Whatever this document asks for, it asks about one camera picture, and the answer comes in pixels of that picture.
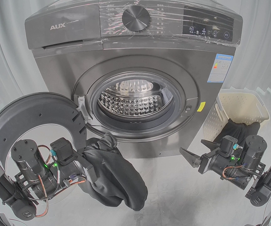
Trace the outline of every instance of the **aux logo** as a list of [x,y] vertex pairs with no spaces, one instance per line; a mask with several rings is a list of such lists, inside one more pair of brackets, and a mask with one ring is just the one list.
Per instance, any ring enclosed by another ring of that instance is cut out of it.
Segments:
[[64,25],[65,23],[62,23],[62,24],[58,24],[58,26],[57,25],[52,25],[51,26],[51,29],[50,30],[52,30],[52,29],[57,29],[57,28],[63,28],[63,27],[65,27],[65,25]]

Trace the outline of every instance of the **black fabric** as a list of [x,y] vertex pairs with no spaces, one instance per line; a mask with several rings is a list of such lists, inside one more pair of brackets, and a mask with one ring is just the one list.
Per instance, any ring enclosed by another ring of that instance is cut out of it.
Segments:
[[111,133],[101,139],[91,138],[84,150],[78,150],[93,165],[98,180],[78,184],[105,206],[117,207],[124,200],[135,211],[144,207],[148,190],[133,165],[117,149],[117,140]]
[[228,119],[228,123],[213,142],[220,143],[224,136],[231,136],[238,139],[238,145],[243,147],[246,137],[249,135],[257,135],[259,129],[260,123],[258,122],[254,122],[247,126],[245,123],[235,123],[231,119]]

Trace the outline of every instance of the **qr code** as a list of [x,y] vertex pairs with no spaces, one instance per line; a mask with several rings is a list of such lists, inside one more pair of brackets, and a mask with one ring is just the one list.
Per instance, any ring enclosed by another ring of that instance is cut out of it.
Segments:
[[222,66],[221,66],[221,69],[223,69],[223,70],[227,70],[228,69],[228,67],[229,67],[229,62],[223,62],[222,63]]

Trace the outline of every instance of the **program selector knob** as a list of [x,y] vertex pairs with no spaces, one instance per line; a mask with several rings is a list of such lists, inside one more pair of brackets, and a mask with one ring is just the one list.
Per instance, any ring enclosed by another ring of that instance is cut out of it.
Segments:
[[149,25],[148,11],[138,5],[127,8],[122,15],[122,22],[131,31],[141,31]]

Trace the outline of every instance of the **white plastic basket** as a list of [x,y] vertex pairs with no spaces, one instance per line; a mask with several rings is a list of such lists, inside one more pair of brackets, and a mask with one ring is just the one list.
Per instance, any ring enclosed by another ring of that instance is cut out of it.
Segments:
[[203,126],[206,140],[213,141],[228,119],[247,125],[269,121],[268,110],[258,94],[246,89],[222,89]]

